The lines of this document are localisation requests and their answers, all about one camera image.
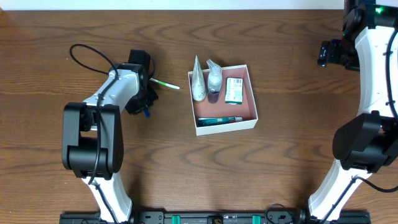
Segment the blue disposable razor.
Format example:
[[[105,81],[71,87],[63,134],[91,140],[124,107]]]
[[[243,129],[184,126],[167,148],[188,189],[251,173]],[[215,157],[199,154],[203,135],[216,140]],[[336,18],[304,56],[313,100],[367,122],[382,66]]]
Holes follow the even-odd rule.
[[[146,118],[150,118],[150,112],[147,108],[143,110],[143,113],[145,114]]]

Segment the white squeeze tube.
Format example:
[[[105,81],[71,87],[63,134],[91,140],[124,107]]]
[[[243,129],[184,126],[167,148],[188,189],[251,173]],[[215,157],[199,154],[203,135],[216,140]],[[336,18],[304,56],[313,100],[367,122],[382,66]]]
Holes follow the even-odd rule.
[[[195,63],[193,67],[191,91],[192,98],[195,101],[203,101],[206,98],[205,80],[197,55],[195,56]]]

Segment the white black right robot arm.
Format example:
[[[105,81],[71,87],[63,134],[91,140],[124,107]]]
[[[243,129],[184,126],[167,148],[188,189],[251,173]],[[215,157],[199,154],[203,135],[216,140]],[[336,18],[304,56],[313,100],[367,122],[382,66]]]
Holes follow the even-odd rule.
[[[332,166],[295,223],[369,223],[367,212],[343,207],[397,159],[397,2],[346,1],[342,31],[342,38],[322,43],[317,64],[359,72],[358,113],[336,131]]]

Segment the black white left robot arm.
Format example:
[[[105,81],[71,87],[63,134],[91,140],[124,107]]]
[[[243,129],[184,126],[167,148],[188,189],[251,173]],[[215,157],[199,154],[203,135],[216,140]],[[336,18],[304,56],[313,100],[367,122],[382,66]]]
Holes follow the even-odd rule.
[[[121,113],[146,113],[157,95],[148,84],[149,63],[112,65],[106,81],[81,103],[63,109],[62,164],[91,190],[98,222],[126,223],[133,202],[119,173],[124,160]]]

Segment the green white toothbrush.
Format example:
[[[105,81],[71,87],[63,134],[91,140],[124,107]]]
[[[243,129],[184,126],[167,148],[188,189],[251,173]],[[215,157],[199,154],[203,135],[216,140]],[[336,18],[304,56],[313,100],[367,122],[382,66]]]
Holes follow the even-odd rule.
[[[171,89],[175,89],[175,90],[179,90],[180,89],[180,87],[177,86],[177,85],[173,85],[173,84],[170,84],[170,83],[167,83],[167,82],[163,82],[163,81],[155,79],[155,78],[150,78],[150,81],[158,83],[158,84],[163,85],[163,86],[166,86],[166,87],[171,88]]]

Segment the small teal white toothpaste tube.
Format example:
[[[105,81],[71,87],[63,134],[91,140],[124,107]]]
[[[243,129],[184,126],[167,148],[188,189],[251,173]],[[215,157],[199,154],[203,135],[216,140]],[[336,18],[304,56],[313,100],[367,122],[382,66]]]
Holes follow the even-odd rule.
[[[198,125],[200,127],[205,126],[216,126],[221,124],[229,124],[243,121],[241,116],[229,116],[229,117],[219,117],[219,118],[199,118]]]

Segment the clear bottle dark blue cap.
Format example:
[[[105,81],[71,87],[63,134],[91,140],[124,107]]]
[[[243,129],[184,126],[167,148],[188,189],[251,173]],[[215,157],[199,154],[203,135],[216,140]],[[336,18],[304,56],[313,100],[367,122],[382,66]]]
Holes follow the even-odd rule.
[[[216,103],[219,100],[223,83],[222,68],[210,59],[207,60],[206,63],[209,67],[207,81],[208,101],[210,103]]]

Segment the green white soap box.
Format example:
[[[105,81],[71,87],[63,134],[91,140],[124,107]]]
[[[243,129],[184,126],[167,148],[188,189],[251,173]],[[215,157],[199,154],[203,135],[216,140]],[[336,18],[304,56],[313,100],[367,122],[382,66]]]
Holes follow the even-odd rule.
[[[231,105],[241,105],[243,103],[243,79],[231,78],[226,79],[225,103]]]

